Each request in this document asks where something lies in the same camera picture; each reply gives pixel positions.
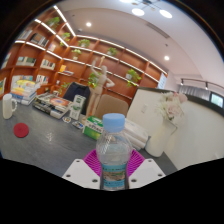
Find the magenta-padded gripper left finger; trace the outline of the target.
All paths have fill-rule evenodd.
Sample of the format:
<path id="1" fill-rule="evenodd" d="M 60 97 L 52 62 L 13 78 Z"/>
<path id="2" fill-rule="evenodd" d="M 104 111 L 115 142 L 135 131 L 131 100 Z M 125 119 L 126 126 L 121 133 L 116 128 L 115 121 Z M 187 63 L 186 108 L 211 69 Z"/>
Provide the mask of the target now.
<path id="1" fill-rule="evenodd" d="M 101 165 L 96 150 L 90 151 L 83 159 L 75 159 L 62 176 L 84 188 L 100 188 Z"/>

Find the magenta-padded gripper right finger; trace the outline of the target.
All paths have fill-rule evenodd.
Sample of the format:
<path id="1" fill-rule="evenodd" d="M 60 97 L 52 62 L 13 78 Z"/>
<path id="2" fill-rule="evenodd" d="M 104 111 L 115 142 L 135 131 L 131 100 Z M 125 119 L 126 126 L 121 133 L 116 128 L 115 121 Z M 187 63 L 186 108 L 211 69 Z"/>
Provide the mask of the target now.
<path id="1" fill-rule="evenodd" d="M 127 164 L 127 178 L 130 189 L 140 188 L 165 177 L 164 172 L 152 159 L 145 159 L 137 150 Z"/>

